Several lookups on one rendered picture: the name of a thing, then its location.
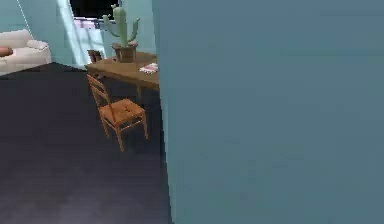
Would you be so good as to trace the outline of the pink and white book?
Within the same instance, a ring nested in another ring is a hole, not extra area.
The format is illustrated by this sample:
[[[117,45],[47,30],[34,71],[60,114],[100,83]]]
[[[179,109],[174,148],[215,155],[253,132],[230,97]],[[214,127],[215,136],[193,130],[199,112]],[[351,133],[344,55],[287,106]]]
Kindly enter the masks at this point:
[[[148,65],[145,65],[139,69],[140,72],[144,72],[147,74],[156,73],[158,71],[158,64],[157,63],[150,63]]]

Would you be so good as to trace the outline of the orange wooden chair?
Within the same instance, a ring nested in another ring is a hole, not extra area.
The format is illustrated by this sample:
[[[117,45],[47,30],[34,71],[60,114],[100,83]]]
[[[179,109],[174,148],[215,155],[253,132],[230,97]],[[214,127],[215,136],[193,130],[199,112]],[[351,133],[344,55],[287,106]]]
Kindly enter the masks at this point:
[[[112,101],[104,84],[87,75],[88,84],[96,103],[97,111],[107,138],[110,137],[109,130],[112,129],[117,136],[120,151],[124,152],[122,133],[138,124],[143,126],[144,136],[149,139],[147,116],[144,108],[128,98]]]

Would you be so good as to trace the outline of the brown wooden table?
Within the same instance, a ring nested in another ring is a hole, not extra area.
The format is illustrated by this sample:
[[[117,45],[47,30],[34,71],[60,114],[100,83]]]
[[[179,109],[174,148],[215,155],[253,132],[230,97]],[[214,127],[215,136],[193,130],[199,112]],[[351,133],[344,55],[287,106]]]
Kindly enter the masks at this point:
[[[156,63],[157,56],[146,52],[137,52],[136,61],[133,63],[118,62],[115,57],[105,58],[96,63],[86,64],[88,74],[100,74],[109,78],[133,84],[137,89],[137,97],[141,99],[143,88],[160,90],[158,73],[147,74],[140,68]]]

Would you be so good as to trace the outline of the green potted cactus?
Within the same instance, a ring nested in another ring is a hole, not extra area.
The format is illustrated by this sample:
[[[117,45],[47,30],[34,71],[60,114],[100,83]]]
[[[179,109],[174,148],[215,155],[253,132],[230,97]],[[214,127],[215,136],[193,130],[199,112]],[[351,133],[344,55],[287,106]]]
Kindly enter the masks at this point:
[[[114,37],[120,39],[120,43],[114,43],[117,60],[121,63],[133,63],[136,61],[136,41],[140,18],[137,17],[132,23],[132,32],[128,34],[126,11],[123,7],[113,4],[112,14],[103,15],[102,19],[106,30]]]

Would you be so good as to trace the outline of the dark brown wooden chair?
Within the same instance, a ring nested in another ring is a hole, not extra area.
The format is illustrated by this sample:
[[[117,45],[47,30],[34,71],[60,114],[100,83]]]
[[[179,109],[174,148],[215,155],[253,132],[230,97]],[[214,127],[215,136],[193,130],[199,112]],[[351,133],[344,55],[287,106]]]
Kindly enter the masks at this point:
[[[96,63],[102,59],[101,53],[97,50],[88,50],[88,55],[92,63]]]

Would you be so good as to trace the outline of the dark window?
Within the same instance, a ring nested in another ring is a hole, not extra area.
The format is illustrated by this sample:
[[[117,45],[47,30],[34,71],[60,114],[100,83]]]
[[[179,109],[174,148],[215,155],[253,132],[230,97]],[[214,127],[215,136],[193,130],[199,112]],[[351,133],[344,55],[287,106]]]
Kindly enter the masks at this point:
[[[103,15],[112,13],[112,5],[121,6],[122,0],[69,0],[74,23],[79,28],[99,29]]]

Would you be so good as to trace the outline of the white sofa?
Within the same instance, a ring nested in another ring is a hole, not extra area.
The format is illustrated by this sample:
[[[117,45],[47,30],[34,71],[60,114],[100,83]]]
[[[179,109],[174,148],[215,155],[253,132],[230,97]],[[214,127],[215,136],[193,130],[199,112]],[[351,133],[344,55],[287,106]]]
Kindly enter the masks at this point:
[[[35,40],[27,29],[0,32],[0,47],[13,51],[0,57],[0,76],[52,62],[48,43]]]

